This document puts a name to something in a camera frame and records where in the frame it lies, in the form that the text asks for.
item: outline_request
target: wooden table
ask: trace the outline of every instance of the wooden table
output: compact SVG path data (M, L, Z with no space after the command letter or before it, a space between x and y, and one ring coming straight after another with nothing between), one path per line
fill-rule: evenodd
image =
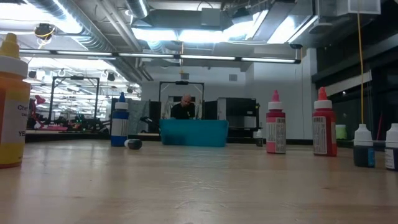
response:
M397 223L398 173L376 159L367 169L351 149L30 143L21 168L0 170L0 223Z

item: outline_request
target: black shirt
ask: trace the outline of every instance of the black shirt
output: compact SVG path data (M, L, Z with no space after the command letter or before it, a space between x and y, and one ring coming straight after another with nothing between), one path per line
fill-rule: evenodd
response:
M189 119L195 117L195 104L190 103L186 107L182 107L181 103L174 105L170 117L175 119Z

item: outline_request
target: blue bottle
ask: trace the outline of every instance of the blue bottle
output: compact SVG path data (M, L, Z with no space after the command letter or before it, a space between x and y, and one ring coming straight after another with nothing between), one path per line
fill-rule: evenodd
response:
M398 171L398 124L391 124L391 129L387 132L384 156L386 169Z
M129 104L126 103L124 93L119 97L119 102L115 103L112 115L111 145L124 146L129 134Z
M354 164L358 167L370 168L376 165L372 133L366 128L366 124L360 124L358 130L355 131Z

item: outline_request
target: blue plastic bin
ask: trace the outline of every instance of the blue plastic bin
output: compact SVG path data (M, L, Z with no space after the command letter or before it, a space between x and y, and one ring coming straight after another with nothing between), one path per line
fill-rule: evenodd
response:
M218 120L160 120L165 145L225 147L228 122Z

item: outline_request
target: white wall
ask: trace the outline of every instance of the white wall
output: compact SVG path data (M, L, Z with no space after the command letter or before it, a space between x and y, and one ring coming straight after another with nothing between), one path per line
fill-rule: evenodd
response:
M158 101L159 81L178 81L180 80L180 68L169 67L148 67L147 71L155 81L142 83L142 100ZM190 82L205 83L205 101L217 100L219 97L244 97L245 73L240 72L239 68L211 68L207 67L187 67L183 72L190 74ZM230 82L229 74L237 74L238 81ZM162 92L162 101L168 96L182 96L191 94L201 98L201 93L192 85L183 86L170 84Z
M257 99L260 103L260 122L266 124L268 102L274 90L284 104L286 113L287 139L312 139L312 108L315 86L311 75L316 73L316 51L310 49L299 65L280 63L255 63L247 76L254 76L253 82L246 82L246 89L251 92L246 96Z

